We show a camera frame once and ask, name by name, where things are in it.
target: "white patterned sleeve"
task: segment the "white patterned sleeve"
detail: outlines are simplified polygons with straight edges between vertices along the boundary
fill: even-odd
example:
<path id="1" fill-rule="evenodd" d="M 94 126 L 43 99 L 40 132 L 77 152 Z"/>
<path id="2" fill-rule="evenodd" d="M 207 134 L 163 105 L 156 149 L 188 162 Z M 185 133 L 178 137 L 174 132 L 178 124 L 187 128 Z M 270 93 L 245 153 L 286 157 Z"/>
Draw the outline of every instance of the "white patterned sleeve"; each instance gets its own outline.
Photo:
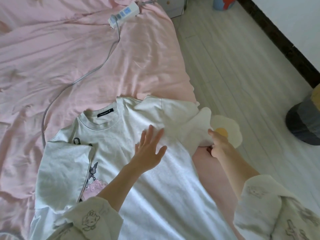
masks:
<path id="1" fill-rule="evenodd" d="M 246 181 L 234 214 L 245 239 L 320 239 L 320 219 L 270 175 Z"/>
<path id="2" fill-rule="evenodd" d="M 103 198 L 78 203 L 55 222 L 48 240 L 117 240 L 123 219 Z"/>

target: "black neck tag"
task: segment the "black neck tag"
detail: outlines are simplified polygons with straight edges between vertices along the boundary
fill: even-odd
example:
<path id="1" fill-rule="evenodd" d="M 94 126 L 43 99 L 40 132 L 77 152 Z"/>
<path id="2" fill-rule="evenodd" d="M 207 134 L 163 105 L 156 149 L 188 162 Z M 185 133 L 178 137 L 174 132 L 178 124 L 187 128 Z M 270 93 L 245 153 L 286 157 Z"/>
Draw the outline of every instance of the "black neck tag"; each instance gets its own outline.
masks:
<path id="1" fill-rule="evenodd" d="M 113 111 L 114 111 L 113 108 L 111 108 L 111 109 L 109 109 L 109 110 L 107 110 L 107 111 L 105 111 L 105 112 L 102 112 L 102 113 L 97 114 L 97 117 L 99 118 L 99 117 L 104 116 L 104 115 L 107 115 L 107 114 L 109 114 L 109 113 L 111 113 L 111 112 L 113 112 Z"/>

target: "white cabinet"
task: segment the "white cabinet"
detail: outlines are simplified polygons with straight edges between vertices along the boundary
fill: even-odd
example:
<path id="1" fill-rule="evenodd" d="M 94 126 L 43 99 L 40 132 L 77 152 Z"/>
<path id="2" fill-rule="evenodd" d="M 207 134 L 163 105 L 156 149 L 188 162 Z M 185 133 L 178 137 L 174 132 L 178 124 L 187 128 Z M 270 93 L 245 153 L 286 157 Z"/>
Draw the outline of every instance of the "white cabinet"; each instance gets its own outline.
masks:
<path id="1" fill-rule="evenodd" d="M 184 0 L 158 0 L 158 3 L 170 18 L 180 16 L 183 13 Z"/>

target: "person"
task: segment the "person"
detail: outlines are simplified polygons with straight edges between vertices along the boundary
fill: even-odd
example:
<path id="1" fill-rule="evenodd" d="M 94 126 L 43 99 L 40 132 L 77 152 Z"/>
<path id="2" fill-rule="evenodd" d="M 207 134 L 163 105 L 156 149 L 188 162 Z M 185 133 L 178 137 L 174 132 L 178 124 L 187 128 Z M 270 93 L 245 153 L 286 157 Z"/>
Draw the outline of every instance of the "person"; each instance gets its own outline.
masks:
<path id="1" fill-rule="evenodd" d="M 320 219 L 316 214 L 269 175 L 260 175 L 226 137 L 210 129 L 208 133 L 214 145 L 207 150 L 221 163 L 238 198 L 234 225 L 244 238 L 320 239 Z M 123 223 L 118 212 L 127 194 L 138 178 L 156 167 L 166 153 L 167 147 L 163 146 L 156 154 L 156 146 L 163 134 L 164 129 L 161 129 L 152 138 L 151 125 L 143 131 L 131 161 L 96 197 L 67 211 L 48 239 L 116 240 Z"/>

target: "bed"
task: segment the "bed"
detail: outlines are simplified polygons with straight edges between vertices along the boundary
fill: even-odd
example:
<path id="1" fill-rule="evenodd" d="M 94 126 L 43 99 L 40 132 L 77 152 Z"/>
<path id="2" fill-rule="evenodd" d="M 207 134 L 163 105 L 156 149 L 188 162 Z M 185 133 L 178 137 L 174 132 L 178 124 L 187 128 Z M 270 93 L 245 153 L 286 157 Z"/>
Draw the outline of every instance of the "bed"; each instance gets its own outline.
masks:
<path id="1" fill-rule="evenodd" d="M 147 0 L 19 1 L 0 1 L 0 231 L 27 239 L 43 153 L 43 112 L 66 85 L 106 59 L 117 40 L 107 22 L 110 15 Z M 50 107 L 46 140 L 82 111 L 103 108 L 116 96 L 151 94 L 196 103 L 174 26 L 158 4 L 144 6 L 120 27 L 120 35 L 106 64 Z M 221 166 L 205 148 L 198 148 L 193 160 L 232 225 L 236 198 Z"/>

